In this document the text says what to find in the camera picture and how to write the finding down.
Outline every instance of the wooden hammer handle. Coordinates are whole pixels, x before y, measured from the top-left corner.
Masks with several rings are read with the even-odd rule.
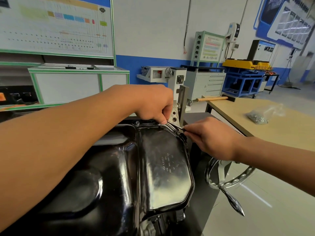
[[[224,100],[228,99],[228,97],[212,97],[212,98],[197,98],[196,101],[213,101],[213,100]]]

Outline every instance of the floor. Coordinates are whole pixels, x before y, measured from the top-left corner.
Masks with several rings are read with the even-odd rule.
[[[257,98],[283,103],[315,117],[315,85],[301,90],[275,87]],[[204,112],[205,102],[194,102],[191,112]],[[214,110],[212,114],[229,124]],[[233,163],[228,178],[241,174],[246,165]],[[204,236],[315,235],[315,198],[261,170],[228,191],[242,205],[240,216],[220,192],[203,231]]]

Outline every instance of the handwheel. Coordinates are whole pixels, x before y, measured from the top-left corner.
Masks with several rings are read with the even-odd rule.
[[[225,167],[232,163],[232,161],[223,161],[212,158],[205,170],[205,180],[208,185],[217,190],[221,190],[225,196],[227,197],[230,205],[233,207],[235,211],[237,211],[240,215],[245,216],[244,211],[241,207],[241,204],[235,199],[228,191],[227,188],[235,186],[241,182],[243,182],[246,178],[248,178],[255,170],[254,167],[248,167],[242,174],[238,177],[225,181]]]

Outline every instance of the person's right arm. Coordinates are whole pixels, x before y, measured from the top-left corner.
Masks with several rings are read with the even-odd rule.
[[[184,129],[212,157],[256,167],[315,196],[315,152],[245,137],[213,117]]]

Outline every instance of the person's left arm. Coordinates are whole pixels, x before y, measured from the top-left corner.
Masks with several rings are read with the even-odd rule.
[[[136,113],[165,124],[173,91],[116,85],[102,93],[0,123],[0,232],[39,203],[116,124]]]

